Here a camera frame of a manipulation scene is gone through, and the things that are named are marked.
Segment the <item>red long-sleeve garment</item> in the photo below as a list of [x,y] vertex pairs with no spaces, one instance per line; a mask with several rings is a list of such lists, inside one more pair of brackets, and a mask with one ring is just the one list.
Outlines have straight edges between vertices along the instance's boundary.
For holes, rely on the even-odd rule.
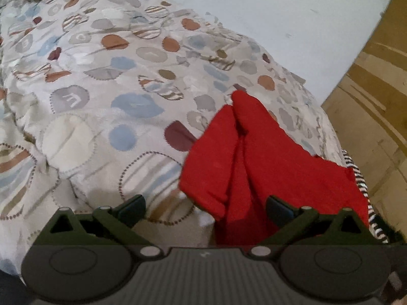
[[231,98],[191,147],[179,181],[214,218],[217,246],[248,249],[275,234],[266,215],[272,195],[321,214],[349,207],[368,221],[368,201],[352,169],[308,153],[255,97],[235,91]]

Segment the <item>patterned spotted bed quilt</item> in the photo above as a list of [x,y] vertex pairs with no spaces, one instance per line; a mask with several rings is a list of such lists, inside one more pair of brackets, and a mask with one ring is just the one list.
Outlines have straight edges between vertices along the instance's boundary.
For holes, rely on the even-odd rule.
[[1,0],[1,271],[20,273],[59,208],[137,194],[139,235],[207,246],[213,220],[178,179],[238,89],[310,154],[344,164],[315,98],[254,39],[171,0]]

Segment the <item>black white striped cloth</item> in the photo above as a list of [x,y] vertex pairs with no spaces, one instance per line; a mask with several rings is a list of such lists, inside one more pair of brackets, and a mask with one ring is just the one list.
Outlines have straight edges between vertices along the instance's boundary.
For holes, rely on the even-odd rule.
[[378,214],[372,206],[370,202],[369,194],[368,194],[368,186],[366,184],[365,178],[361,173],[359,167],[355,164],[354,160],[348,154],[348,152],[343,149],[342,155],[344,157],[344,162],[346,163],[346,167],[349,167],[353,170],[355,175],[355,181],[358,189],[362,193],[362,195],[366,198],[368,203],[368,223],[370,233],[377,238],[380,242],[384,244],[391,244],[397,243],[403,240],[403,237],[392,229],[384,219]]

